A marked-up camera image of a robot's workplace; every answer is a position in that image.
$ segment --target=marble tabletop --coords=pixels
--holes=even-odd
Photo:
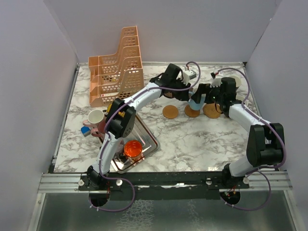
[[[239,64],[200,66],[200,83],[210,83],[210,73],[220,68],[234,67],[244,71],[243,66]],[[166,67],[167,64],[144,65],[144,84],[164,72]],[[196,67],[192,66],[192,69],[197,72]],[[241,78],[242,84],[237,93],[242,96],[247,94],[247,83],[239,73],[224,71],[223,76]],[[84,172],[96,161],[100,141],[91,135],[84,137],[80,132],[82,121],[87,119],[88,113],[93,110],[89,105],[89,81],[89,69],[81,66],[56,158],[55,173]],[[256,111],[251,95],[248,100],[249,108]],[[179,115],[175,119],[167,119],[162,114],[163,108],[170,104],[179,110]],[[160,142],[160,150],[132,168],[130,172],[218,171],[227,163],[245,155],[248,135],[237,122],[224,115],[218,119],[210,119],[202,111],[197,118],[189,118],[184,113],[186,105],[187,102],[161,97],[138,112]]]

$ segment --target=silver baking tray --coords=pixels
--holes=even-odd
[[[125,173],[136,165],[139,165],[160,148],[158,140],[144,124],[138,114],[136,114],[133,131],[123,140],[124,143],[130,140],[138,140],[142,144],[142,158],[136,162],[126,160],[126,162],[123,163],[119,158],[117,158],[117,156],[115,156],[111,161],[111,164],[118,173]]]

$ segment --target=gray wall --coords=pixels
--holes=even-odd
[[[308,228],[308,1],[283,0],[247,64],[262,116],[284,126],[286,168]]]
[[[81,62],[137,25],[143,61],[248,61],[280,0],[45,0]]]
[[[0,227],[27,230],[76,56],[42,0],[0,4]]]

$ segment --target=peach plastic rack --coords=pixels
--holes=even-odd
[[[136,26],[122,28],[117,52],[89,57],[90,106],[107,106],[144,87],[139,37]]]

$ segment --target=gray floor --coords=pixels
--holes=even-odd
[[[239,205],[255,207],[267,192],[245,192]],[[284,193],[273,192],[262,210],[238,211],[220,200],[135,201],[120,213],[89,208],[85,194],[48,194],[39,231],[295,231]],[[127,202],[110,202],[112,208]]]

